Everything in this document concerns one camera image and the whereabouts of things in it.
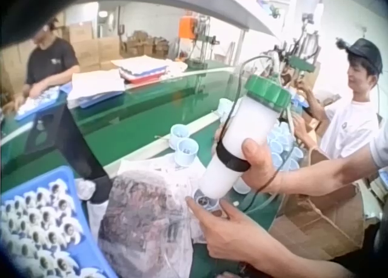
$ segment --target workbench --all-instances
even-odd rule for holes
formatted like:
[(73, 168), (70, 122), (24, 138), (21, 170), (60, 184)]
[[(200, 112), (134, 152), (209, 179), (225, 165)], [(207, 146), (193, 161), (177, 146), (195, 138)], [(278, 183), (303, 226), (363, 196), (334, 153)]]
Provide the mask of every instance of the workbench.
[[(166, 139), (159, 137), (167, 135), (171, 126), (176, 123), (188, 124), (192, 129), (194, 127), (192, 138), (199, 143), (198, 157), (207, 166), (211, 159), (213, 135), (219, 126), (213, 111), (216, 110), (220, 98), (235, 97), (237, 82), (230, 75), (229, 71), (208, 70), (199, 75), (161, 81), (127, 90), (118, 97), (87, 109), (77, 107), (72, 109), (72, 115), (91, 150), (110, 175), (114, 174), (112, 172), (123, 158), (131, 160), (140, 155), (144, 157), (146, 151), (146, 157), (171, 152), (167, 148)], [(65, 95), (60, 96), (59, 102), (62, 101), (65, 101)], [(9, 135), (31, 120), (32, 118), (17, 123), (12, 117), (7, 117), (2, 125), (2, 132)], [(68, 165), (56, 149), (25, 155), (27, 135), (28, 130), (1, 147), (2, 192), (60, 165)], [(251, 193), (244, 199), (245, 196), (232, 190), (228, 198), (231, 201), (239, 201), (243, 208), (252, 195)], [(259, 195), (254, 206), (262, 204), (268, 197), (266, 194)], [(263, 228), (269, 229), (280, 202), (281, 197), (276, 198), (263, 210), (254, 212), (251, 217)], [(196, 244), (193, 247), (190, 277), (215, 277), (215, 274), (223, 271), (237, 273), (237, 263), (210, 258), (205, 245)]]

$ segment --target green lid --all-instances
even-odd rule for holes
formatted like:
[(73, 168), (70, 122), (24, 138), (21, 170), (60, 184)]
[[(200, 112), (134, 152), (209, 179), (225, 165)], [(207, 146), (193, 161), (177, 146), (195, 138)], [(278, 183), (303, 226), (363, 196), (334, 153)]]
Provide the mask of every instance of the green lid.
[(247, 95), (249, 97), (275, 111), (281, 112), (290, 104), (290, 92), (270, 79), (252, 75), (249, 77), (245, 88), (248, 90)]

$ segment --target orange machine part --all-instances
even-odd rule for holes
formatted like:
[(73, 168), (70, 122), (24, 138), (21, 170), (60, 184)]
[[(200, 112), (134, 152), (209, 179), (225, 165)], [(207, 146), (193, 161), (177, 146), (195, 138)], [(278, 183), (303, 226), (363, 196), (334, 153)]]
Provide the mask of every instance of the orange machine part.
[(183, 16), (179, 20), (179, 38), (195, 39), (195, 26), (198, 20), (192, 16)]

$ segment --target white plastic tube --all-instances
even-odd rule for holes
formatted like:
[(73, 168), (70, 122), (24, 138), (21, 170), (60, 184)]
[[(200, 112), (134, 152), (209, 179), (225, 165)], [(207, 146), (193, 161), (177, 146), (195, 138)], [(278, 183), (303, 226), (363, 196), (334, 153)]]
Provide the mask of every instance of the white plastic tube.
[[(241, 150), (243, 141), (246, 138), (251, 138), (258, 144), (267, 141), (267, 134), (278, 117), (279, 112), (244, 96), (222, 143), (231, 154), (245, 160)], [(199, 188), (209, 198), (222, 198), (242, 174), (229, 169), (215, 154), (199, 181)]]

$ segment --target man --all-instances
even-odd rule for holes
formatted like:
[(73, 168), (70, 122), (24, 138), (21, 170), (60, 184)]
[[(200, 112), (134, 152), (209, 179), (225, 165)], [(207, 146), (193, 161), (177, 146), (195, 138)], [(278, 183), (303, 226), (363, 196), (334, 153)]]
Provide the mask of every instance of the man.
[(15, 96), (15, 110), (30, 96), (36, 98), (52, 86), (66, 84), (74, 73), (79, 73), (78, 60), (73, 47), (53, 33), (55, 20), (51, 20), (33, 37), (37, 45), (27, 64), (27, 80), (22, 93)]
[[(350, 103), (338, 100), (323, 108), (309, 87), (303, 84), (298, 86), (306, 93), (314, 118), (330, 121), (319, 148), (332, 159), (344, 158), (354, 153), (370, 142), (378, 131), (376, 112), (370, 102), (370, 91), (376, 86), (383, 70), (380, 51), (376, 45), (364, 38), (346, 47), (346, 51), (349, 61), (348, 86), (353, 92)], [(293, 122), (296, 137), (307, 147), (316, 146), (307, 134), (304, 120), (294, 115)]]
[[(274, 168), (267, 146), (258, 146), (245, 140), (242, 150), (251, 168), (244, 173), (244, 181), (252, 188), (260, 188), (273, 175)], [(319, 196), (328, 194), (351, 182), (366, 177), (379, 168), (388, 166), (388, 123), (379, 135), (354, 154), (336, 160), (327, 160), (298, 171), (279, 173), (267, 192)], [(212, 257), (243, 261), (272, 277), (353, 277), (345, 267), (327, 261), (298, 257), (275, 240), (257, 223), (232, 205), (221, 202), (229, 219), (215, 217), (197, 205), (190, 197), (187, 204), (201, 222)], [(363, 249), (352, 261), (358, 277), (379, 277), (372, 273), (386, 267), (388, 257), (388, 205), (377, 239), (372, 239), (371, 250)]]

